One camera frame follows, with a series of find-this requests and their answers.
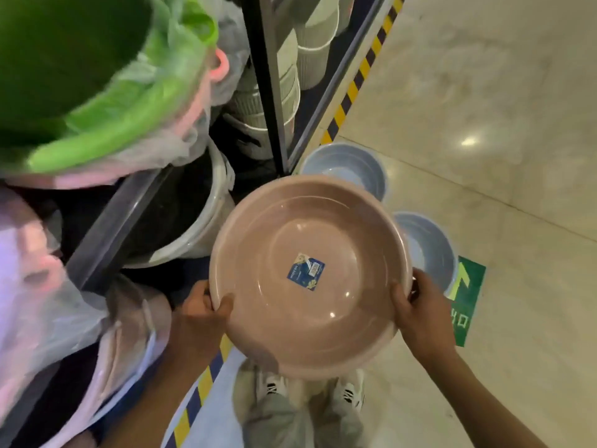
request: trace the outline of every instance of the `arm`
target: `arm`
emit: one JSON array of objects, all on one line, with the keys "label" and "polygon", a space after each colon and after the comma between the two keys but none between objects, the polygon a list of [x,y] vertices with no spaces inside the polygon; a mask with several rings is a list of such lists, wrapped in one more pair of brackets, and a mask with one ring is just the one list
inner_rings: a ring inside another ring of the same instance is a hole
[{"label": "arm", "polygon": [[448,400],[475,448],[546,448],[474,376],[454,347],[450,301],[429,275],[414,271],[420,295],[410,303],[392,286],[396,323],[414,357]]},{"label": "arm", "polygon": [[182,399],[216,356],[232,311],[232,298],[225,297],[213,312],[206,288],[206,281],[197,282],[183,306],[175,309],[156,375],[137,405],[110,430],[101,448],[130,448],[141,446],[141,441],[145,448],[161,445]]}]

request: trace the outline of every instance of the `gray pants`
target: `gray pants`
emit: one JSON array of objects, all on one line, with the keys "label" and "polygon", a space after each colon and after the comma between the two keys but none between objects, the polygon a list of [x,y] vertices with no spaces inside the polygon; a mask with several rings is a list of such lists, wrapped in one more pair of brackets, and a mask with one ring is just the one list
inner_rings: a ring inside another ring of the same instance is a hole
[{"label": "gray pants", "polygon": [[[279,394],[270,394],[251,409],[243,427],[245,448],[304,448],[306,419]],[[332,400],[315,425],[317,448],[357,448],[363,432],[359,414],[347,402]]]}]

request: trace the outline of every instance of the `green plastic rim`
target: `green plastic rim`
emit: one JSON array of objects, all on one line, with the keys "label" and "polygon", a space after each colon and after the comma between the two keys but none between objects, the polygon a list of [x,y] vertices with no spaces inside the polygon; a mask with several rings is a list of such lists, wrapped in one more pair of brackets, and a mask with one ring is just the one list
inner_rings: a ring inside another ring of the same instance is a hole
[{"label": "green plastic rim", "polygon": [[171,50],[164,68],[122,116],[46,144],[0,147],[0,172],[51,174],[85,164],[125,149],[171,118],[208,71],[205,59],[217,43],[218,30],[197,0],[184,0],[181,23],[168,33]]}]

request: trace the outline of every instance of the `green floor sticker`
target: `green floor sticker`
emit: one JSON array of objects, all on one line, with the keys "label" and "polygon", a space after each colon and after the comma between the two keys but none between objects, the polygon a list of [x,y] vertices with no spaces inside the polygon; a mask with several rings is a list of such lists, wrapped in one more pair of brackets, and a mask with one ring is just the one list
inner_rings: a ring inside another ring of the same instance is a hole
[{"label": "green floor sticker", "polygon": [[458,263],[458,276],[448,298],[452,301],[452,325],[456,345],[463,347],[486,267],[462,256],[458,256]]}]

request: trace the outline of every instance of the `shoe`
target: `shoe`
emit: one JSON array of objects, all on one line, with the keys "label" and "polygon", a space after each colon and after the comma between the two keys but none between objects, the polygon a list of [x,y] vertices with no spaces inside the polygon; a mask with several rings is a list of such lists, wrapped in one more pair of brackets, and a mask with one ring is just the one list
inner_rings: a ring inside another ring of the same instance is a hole
[{"label": "shoe", "polygon": [[288,397],[288,385],[285,377],[257,368],[255,380],[255,394],[258,401],[270,394]]},{"label": "shoe", "polygon": [[340,377],[336,388],[334,388],[332,399],[342,399],[353,406],[357,412],[360,412],[365,400],[365,373],[363,370],[357,369]]}]

